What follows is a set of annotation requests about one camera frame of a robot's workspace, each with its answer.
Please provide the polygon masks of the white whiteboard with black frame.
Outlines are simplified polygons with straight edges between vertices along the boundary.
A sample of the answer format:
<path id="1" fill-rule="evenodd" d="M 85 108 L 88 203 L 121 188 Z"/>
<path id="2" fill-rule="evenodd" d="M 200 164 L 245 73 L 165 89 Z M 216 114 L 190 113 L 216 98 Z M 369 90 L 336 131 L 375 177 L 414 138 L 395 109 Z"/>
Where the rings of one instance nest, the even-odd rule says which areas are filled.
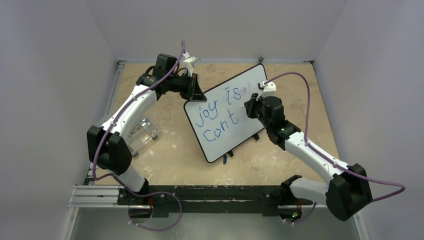
<path id="1" fill-rule="evenodd" d="M 265 67 L 257 64 L 207 90 L 206 101 L 183 105 L 207 163 L 229 154 L 264 128 L 248 118 L 244 103 L 259 92 L 258 84 L 265 80 Z"/>

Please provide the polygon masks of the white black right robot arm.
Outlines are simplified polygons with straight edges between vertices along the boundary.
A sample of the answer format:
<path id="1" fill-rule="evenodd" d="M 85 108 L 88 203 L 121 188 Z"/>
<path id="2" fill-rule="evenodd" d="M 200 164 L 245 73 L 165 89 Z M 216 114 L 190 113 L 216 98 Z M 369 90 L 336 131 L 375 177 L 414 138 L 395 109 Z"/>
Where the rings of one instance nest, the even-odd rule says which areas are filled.
<path id="1" fill-rule="evenodd" d="M 373 201 L 366 170 L 358 163 L 349 165 L 323 151 L 299 127 L 285 118 L 284 106 L 275 96 L 252 94 L 244 103 L 246 115 L 257 119 L 268 139 L 294 155 L 323 180 L 316 182 L 294 175 L 280 185 L 279 203 L 309 200 L 325 205 L 341 221 L 347 221 Z"/>

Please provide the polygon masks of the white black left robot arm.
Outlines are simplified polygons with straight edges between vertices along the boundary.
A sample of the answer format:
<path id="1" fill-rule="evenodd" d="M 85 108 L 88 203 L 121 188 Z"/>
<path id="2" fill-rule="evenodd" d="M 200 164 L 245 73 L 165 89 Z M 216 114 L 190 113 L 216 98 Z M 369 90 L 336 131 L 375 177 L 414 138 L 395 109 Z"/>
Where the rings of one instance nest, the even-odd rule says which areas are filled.
<path id="1" fill-rule="evenodd" d="M 91 126 L 86 133 L 89 160 L 93 165 L 92 176 L 98 181 L 104 178 L 96 173 L 105 170 L 105 177 L 113 177 L 122 187 L 119 200 L 134 201 L 142 205 L 150 200 L 148 180 L 132 166 L 134 150 L 130 136 L 140 125 L 146 111 L 168 92 L 178 93 L 190 102 L 205 102 L 199 86 L 199 76 L 194 68 L 201 63 L 198 56 L 183 52 L 179 57 L 159 54 L 136 81 L 135 86 L 118 108 L 100 126 Z"/>

